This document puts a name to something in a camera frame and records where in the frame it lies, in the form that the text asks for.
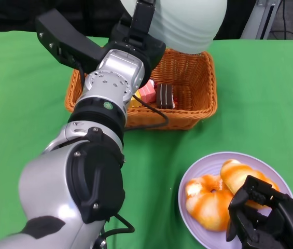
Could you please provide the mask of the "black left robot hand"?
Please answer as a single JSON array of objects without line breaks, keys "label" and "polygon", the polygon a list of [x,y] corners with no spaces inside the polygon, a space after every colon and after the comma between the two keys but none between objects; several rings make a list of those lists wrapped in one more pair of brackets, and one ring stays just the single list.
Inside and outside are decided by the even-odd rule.
[{"label": "black left robot hand", "polygon": [[145,75],[149,77],[159,64],[166,45],[149,34],[156,1],[134,1],[133,13],[124,13],[112,29],[109,40],[128,46],[128,51],[142,57]]}]

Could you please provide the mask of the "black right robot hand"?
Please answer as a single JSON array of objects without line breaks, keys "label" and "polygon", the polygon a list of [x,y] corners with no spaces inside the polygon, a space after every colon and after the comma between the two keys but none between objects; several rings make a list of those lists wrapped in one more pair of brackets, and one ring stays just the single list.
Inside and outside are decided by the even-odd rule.
[{"label": "black right robot hand", "polygon": [[248,176],[229,207],[226,240],[242,248],[293,248],[293,198]]}]

